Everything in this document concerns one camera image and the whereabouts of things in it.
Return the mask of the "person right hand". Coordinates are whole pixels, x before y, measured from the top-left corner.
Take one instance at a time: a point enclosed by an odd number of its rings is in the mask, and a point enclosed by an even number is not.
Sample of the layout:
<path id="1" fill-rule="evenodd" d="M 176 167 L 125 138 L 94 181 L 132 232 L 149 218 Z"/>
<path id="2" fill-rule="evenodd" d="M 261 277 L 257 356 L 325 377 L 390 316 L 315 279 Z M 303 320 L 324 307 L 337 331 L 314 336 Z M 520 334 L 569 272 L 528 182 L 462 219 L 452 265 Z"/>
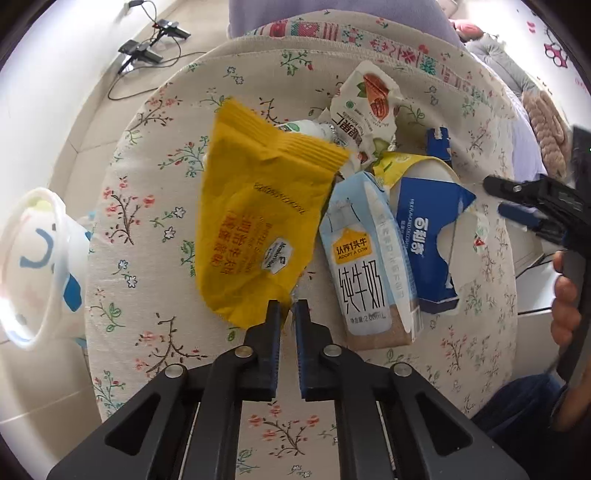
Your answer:
<path id="1" fill-rule="evenodd" d="M 575 301 L 577 287 L 563 274 L 564 253 L 558 251 L 553 257 L 553 267 L 559 274 L 554 284 L 555 298 L 551 306 L 551 335 L 559 347 L 568 346 L 581 322 L 581 314 Z"/>

